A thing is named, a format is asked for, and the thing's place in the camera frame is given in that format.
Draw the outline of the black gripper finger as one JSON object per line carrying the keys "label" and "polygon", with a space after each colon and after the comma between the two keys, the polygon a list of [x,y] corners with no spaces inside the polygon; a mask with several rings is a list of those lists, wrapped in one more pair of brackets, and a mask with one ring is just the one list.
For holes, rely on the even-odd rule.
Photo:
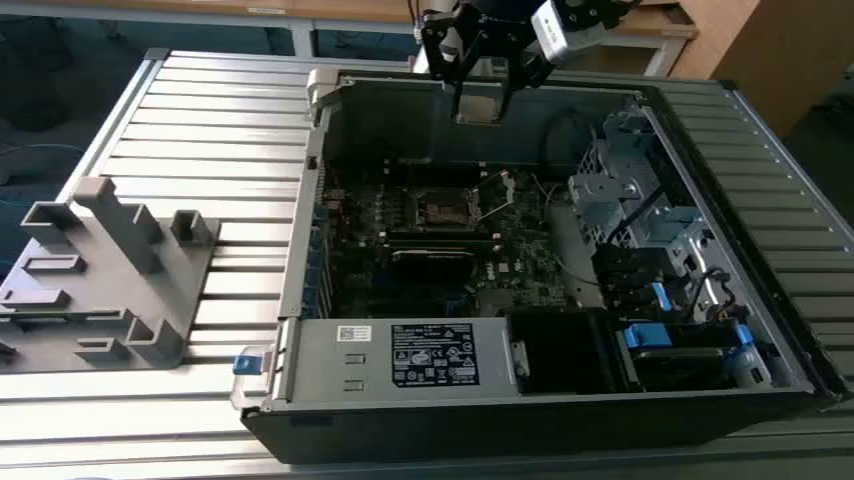
{"label": "black gripper finger", "polygon": [[506,34],[499,48],[506,60],[506,78],[502,81],[502,103],[498,119],[509,112],[514,94],[526,88],[538,88],[554,71],[554,64],[547,60],[538,47],[535,34]]}
{"label": "black gripper finger", "polygon": [[[442,45],[454,32],[458,38],[455,56],[447,60]],[[421,39],[429,74],[453,88],[451,117],[461,110],[463,84],[478,61],[478,10],[454,7],[451,11],[427,9],[421,13]]]}

